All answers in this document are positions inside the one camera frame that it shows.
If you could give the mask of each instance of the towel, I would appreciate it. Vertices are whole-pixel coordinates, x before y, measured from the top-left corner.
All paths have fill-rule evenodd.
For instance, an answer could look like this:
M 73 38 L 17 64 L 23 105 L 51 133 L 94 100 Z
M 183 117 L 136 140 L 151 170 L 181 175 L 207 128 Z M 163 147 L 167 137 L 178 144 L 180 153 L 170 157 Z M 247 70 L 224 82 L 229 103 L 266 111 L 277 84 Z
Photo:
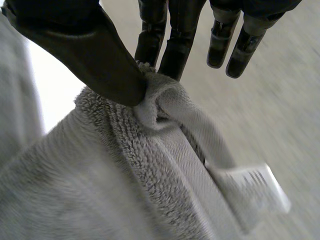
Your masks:
M 74 110 L 0 170 L 1 240 L 241 239 L 204 166 L 235 166 L 223 139 L 178 82 L 140 69 L 141 104 L 85 88 Z

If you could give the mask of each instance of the towel label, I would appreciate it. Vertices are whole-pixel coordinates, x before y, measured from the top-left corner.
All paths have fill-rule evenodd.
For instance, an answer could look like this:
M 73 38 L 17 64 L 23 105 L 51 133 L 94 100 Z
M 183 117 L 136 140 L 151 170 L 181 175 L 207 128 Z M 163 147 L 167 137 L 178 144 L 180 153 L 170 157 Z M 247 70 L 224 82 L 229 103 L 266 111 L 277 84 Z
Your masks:
M 261 214 L 287 214 L 291 202 L 267 164 L 232 169 L 206 168 L 246 233 L 260 222 Z

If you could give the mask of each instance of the floor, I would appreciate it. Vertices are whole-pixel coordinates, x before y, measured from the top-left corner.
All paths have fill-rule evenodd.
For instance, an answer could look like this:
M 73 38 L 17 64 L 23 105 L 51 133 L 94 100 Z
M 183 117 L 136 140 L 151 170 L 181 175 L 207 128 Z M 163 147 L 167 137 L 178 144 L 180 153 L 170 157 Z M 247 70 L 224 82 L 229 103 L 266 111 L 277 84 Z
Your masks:
M 141 28 L 138 1 L 102 4 L 134 54 Z M 286 13 L 238 79 L 225 75 L 226 63 L 221 69 L 207 66 L 214 21 L 208 2 L 201 13 L 181 83 L 219 126 L 239 165 L 267 162 L 293 203 L 290 214 L 269 217 L 249 240 L 320 239 L 319 13 L 316 0 L 303 0 Z

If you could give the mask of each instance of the gray towel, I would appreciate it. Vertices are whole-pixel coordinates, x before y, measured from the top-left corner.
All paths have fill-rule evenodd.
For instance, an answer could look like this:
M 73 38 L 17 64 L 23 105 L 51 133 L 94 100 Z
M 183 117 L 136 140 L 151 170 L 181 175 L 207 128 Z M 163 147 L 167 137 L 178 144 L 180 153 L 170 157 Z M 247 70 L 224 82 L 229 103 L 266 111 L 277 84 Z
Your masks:
M 1 169 L 1 240 L 241 238 L 202 163 L 234 166 L 222 138 L 179 83 L 140 68 L 148 90 L 139 106 L 85 88 L 70 114 Z

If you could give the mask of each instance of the robotic hand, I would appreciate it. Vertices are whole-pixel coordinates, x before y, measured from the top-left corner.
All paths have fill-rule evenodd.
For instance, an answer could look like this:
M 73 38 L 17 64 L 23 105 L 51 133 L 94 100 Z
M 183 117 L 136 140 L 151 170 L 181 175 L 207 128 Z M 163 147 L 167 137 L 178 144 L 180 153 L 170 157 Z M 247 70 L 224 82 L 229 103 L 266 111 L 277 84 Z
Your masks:
M 163 43 L 167 8 L 171 34 L 158 72 L 180 80 L 206 0 L 138 0 L 142 32 L 134 58 L 155 66 Z M 218 69 L 224 63 L 241 10 L 244 23 L 237 39 L 226 74 L 238 78 L 264 37 L 285 12 L 293 10 L 301 0 L 210 0 L 214 24 L 207 54 L 207 64 Z
M 172 29 L 159 72 L 179 81 L 206 0 L 138 1 L 142 33 L 135 59 L 156 64 L 169 9 Z M 242 9 L 244 24 L 227 67 L 229 76 L 239 77 L 266 30 L 300 1 L 210 0 L 215 21 L 208 65 L 221 67 Z M 144 99 L 145 78 L 99 0 L 6 0 L 1 9 L 18 32 L 60 60 L 97 94 L 126 106 Z

